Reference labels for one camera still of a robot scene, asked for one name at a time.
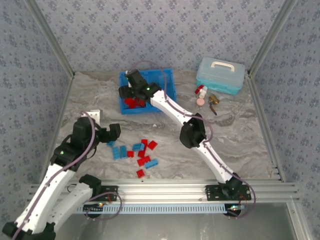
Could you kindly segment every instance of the blue plastic tray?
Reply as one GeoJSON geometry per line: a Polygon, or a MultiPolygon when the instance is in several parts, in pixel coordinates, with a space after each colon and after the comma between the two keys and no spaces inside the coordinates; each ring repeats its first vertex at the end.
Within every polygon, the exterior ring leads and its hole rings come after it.
{"type": "MultiPolygon", "coordinates": [[[[167,90],[166,94],[173,99],[175,102],[177,101],[177,93],[176,93],[176,87],[175,87],[175,81],[174,81],[174,75],[171,68],[163,69],[165,78],[167,81],[167,90]]],[[[158,69],[155,70],[140,70],[139,71],[143,78],[149,83],[156,83],[158,84],[162,89],[165,88],[165,80],[164,76],[162,75],[161,71],[158,69]]],[[[128,80],[125,77],[125,72],[120,72],[119,75],[119,86],[127,86],[128,80]]],[[[136,108],[129,108],[127,104],[125,104],[124,99],[121,99],[119,97],[119,104],[120,104],[120,110],[121,114],[143,114],[143,113],[156,113],[161,112],[160,109],[156,108],[155,106],[150,105],[149,103],[146,103],[145,107],[136,107],[136,108]]]]}

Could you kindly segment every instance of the gold faucet part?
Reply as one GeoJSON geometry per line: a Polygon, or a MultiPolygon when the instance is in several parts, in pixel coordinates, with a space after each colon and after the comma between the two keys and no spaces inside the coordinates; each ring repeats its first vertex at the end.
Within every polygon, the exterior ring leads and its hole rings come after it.
{"type": "Polygon", "coordinates": [[[211,103],[210,103],[210,109],[211,109],[211,111],[214,113],[214,115],[217,116],[216,110],[214,109],[214,107],[212,106],[211,103]]]}
{"type": "Polygon", "coordinates": [[[213,105],[217,105],[218,103],[220,103],[220,100],[216,97],[216,95],[212,94],[209,97],[209,103],[212,103],[213,105]]]}

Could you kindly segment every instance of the lego brick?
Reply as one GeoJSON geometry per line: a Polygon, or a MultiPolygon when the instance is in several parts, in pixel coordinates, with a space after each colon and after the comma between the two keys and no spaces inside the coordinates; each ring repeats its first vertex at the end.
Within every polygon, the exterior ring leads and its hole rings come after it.
{"type": "Polygon", "coordinates": [[[147,146],[148,146],[148,139],[142,139],[141,143],[144,144],[144,150],[146,150],[147,146]]]}
{"type": "Polygon", "coordinates": [[[148,148],[153,150],[155,149],[155,147],[158,145],[158,143],[156,143],[155,141],[151,141],[149,144],[148,144],[148,148]]]}
{"type": "Polygon", "coordinates": [[[135,109],[137,106],[137,103],[133,98],[126,98],[124,103],[129,106],[129,109],[135,109]]]}
{"type": "Polygon", "coordinates": [[[110,141],[106,145],[109,147],[113,147],[115,145],[116,141],[110,141]]]}
{"type": "Polygon", "coordinates": [[[121,159],[126,159],[128,157],[127,155],[127,146],[123,145],[120,146],[120,158],[121,159]]]}
{"type": "Polygon", "coordinates": [[[140,107],[143,107],[143,108],[146,106],[146,102],[143,101],[143,100],[140,100],[140,99],[137,98],[137,97],[134,98],[134,101],[135,101],[135,104],[136,104],[137,106],[140,106],[140,107]]]}
{"type": "Polygon", "coordinates": [[[157,165],[158,165],[158,160],[157,159],[153,159],[151,161],[146,162],[144,164],[144,167],[145,167],[145,169],[150,169],[150,168],[152,168],[154,166],[157,166],[157,165]]]}
{"type": "Polygon", "coordinates": [[[142,151],[139,151],[139,152],[138,152],[138,157],[139,157],[139,158],[144,158],[144,157],[145,157],[145,153],[146,153],[146,151],[143,151],[143,150],[142,150],[142,151]]]}
{"type": "Polygon", "coordinates": [[[145,176],[145,173],[142,169],[140,169],[139,171],[136,171],[136,174],[138,175],[138,178],[142,178],[145,176]]]}
{"type": "Polygon", "coordinates": [[[133,144],[132,151],[137,152],[145,149],[145,145],[143,143],[133,144]]]}
{"type": "Polygon", "coordinates": [[[151,161],[151,158],[149,156],[145,156],[145,157],[137,160],[139,167],[145,165],[145,163],[147,163],[149,161],[151,161]]]}
{"type": "Polygon", "coordinates": [[[128,156],[128,158],[133,158],[135,156],[135,152],[134,151],[127,151],[126,155],[128,156]]]}
{"type": "Polygon", "coordinates": [[[145,156],[146,153],[146,149],[147,149],[147,145],[148,145],[148,140],[147,139],[142,139],[141,143],[144,144],[144,148],[143,150],[138,152],[138,157],[143,158],[145,156]]]}
{"type": "Polygon", "coordinates": [[[112,148],[112,154],[113,154],[113,160],[118,160],[120,159],[120,150],[119,147],[113,147],[112,148]]]}

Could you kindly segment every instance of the blue patterned wall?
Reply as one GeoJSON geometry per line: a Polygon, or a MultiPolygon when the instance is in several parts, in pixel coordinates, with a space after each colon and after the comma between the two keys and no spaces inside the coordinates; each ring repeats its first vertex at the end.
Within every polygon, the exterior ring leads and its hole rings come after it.
{"type": "Polygon", "coordinates": [[[142,59],[196,70],[204,56],[245,64],[283,0],[37,0],[74,71],[142,59]]]}
{"type": "Polygon", "coordinates": [[[0,229],[39,180],[68,82],[23,0],[1,0],[0,229]]]}
{"type": "Polygon", "coordinates": [[[300,0],[255,81],[288,181],[320,239],[320,2],[300,0]]]}

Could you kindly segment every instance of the white case handle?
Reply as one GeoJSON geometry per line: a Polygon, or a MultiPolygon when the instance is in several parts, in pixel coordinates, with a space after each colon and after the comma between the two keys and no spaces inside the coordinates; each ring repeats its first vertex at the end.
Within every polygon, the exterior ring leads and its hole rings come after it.
{"type": "Polygon", "coordinates": [[[211,64],[211,67],[214,68],[215,65],[222,65],[222,66],[225,66],[225,67],[229,67],[231,68],[231,71],[234,72],[235,71],[235,66],[229,64],[229,63],[225,63],[225,62],[221,62],[221,61],[214,61],[212,64],[211,64]]]}

